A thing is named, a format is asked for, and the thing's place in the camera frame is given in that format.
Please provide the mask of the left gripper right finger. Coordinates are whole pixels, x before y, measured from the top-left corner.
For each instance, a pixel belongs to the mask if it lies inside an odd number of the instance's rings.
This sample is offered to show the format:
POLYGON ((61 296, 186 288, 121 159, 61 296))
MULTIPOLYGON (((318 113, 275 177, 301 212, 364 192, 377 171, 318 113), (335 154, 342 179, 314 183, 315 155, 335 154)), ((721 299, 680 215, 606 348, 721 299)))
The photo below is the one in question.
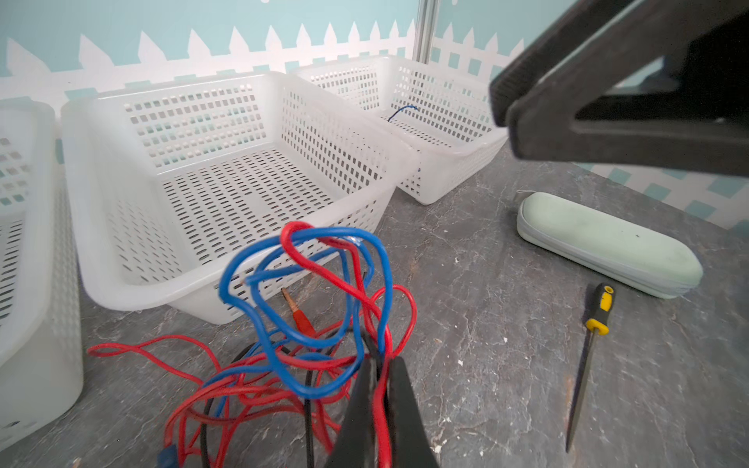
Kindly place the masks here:
POLYGON ((389 366, 387 418, 393 467, 439 467, 426 436, 406 363, 401 357, 393 359, 389 366))

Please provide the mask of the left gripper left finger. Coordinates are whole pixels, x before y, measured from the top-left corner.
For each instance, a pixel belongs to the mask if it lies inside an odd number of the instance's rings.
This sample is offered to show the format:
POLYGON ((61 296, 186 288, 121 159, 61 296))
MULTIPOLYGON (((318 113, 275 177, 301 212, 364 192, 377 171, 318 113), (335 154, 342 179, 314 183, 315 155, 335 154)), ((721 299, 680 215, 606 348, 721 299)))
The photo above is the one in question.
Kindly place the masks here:
POLYGON ((375 466, 373 395, 376 386, 376 364, 366 358, 353 386, 341 432, 337 436, 325 468, 363 468, 375 466))

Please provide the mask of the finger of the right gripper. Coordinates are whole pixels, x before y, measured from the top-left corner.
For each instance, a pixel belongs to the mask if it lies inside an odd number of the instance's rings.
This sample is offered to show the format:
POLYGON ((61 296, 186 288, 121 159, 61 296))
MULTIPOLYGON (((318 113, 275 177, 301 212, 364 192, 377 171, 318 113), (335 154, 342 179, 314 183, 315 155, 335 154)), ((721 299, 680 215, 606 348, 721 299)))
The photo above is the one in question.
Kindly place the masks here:
POLYGON ((748 5, 579 1, 490 87, 523 160, 748 174, 748 5))

